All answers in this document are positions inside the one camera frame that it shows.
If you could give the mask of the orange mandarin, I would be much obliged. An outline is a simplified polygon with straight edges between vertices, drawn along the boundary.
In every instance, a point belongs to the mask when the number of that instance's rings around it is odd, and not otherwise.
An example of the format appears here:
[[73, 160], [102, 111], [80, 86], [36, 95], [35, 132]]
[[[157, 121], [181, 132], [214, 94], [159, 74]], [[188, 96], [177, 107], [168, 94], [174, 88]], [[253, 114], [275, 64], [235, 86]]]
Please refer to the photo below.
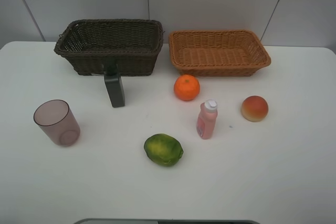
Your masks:
[[200, 83], [196, 77], [184, 74], [177, 78], [173, 90], [178, 99], [192, 101], [200, 92]]

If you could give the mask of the pink bottle white cap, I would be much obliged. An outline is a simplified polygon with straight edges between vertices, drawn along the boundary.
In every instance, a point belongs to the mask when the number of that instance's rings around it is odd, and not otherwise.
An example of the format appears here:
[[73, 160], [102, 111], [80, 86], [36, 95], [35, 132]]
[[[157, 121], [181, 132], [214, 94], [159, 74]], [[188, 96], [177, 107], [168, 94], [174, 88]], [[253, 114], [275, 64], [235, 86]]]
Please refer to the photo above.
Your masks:
[[213, 135], [216, 119], [218, 116], [217, 102], [213, 99], [206, 100], [200, 106], [197, 118], [196, 130], [199, 136], [206, 140]]

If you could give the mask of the green lime fruit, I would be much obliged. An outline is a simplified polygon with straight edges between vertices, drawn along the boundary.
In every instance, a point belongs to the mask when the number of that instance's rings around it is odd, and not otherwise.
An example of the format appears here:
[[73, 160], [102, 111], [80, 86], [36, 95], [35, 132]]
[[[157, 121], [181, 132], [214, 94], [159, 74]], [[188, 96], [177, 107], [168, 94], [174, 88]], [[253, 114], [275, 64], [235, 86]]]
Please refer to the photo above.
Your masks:
[[180, 142], [167, 134], [154, 134], [144, 142], [144, 151], [154, 163], [170, 167], [178, 163], [184, 154]]

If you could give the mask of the red yellow peach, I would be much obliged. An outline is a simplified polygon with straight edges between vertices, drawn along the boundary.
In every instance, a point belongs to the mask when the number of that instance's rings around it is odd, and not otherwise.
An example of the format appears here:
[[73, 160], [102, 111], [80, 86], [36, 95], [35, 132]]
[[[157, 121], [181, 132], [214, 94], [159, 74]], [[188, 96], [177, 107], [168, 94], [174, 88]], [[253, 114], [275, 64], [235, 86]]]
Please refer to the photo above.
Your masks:
[[257, 95], [247, 97], [241, 104], [242, 116], [250, 122], [260, 122], [268, 115], [267, 101]]

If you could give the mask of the translucent purple plastic cup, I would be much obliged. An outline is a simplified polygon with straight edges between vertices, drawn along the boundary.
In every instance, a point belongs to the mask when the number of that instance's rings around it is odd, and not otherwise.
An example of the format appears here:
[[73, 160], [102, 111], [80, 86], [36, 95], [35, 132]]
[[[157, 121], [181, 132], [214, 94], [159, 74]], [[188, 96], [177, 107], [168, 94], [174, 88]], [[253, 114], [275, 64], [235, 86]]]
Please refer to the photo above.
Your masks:
[[33, 116], [34, 122], [58, 146], [71, 146], [80, 136], [80, 127], [69, 104], [50, 100], [41, 104]]

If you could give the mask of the tan wicker basket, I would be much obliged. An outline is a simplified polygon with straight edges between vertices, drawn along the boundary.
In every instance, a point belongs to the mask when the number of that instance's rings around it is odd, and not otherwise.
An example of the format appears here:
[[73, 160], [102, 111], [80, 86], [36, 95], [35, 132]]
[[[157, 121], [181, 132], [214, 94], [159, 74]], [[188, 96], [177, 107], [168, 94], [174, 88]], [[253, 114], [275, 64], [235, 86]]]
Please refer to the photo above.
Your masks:
[[180, 30], [169, 35], [172, 65], [196, 77], [249, 77], [271, 64], [249, 30]]

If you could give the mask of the dark brown wicker basket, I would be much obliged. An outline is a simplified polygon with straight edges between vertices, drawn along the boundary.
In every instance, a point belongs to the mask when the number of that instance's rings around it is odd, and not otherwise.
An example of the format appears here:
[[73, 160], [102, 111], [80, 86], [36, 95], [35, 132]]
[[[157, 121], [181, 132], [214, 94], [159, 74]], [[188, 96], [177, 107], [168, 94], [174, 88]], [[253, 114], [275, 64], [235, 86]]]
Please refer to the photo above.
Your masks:
[[104, 73], [114, 58], [122, 76], [149, 76], [163, 46], [163, 27], [147, 19], [80, 19], [59, 36], [54, 52], [81, 76]]

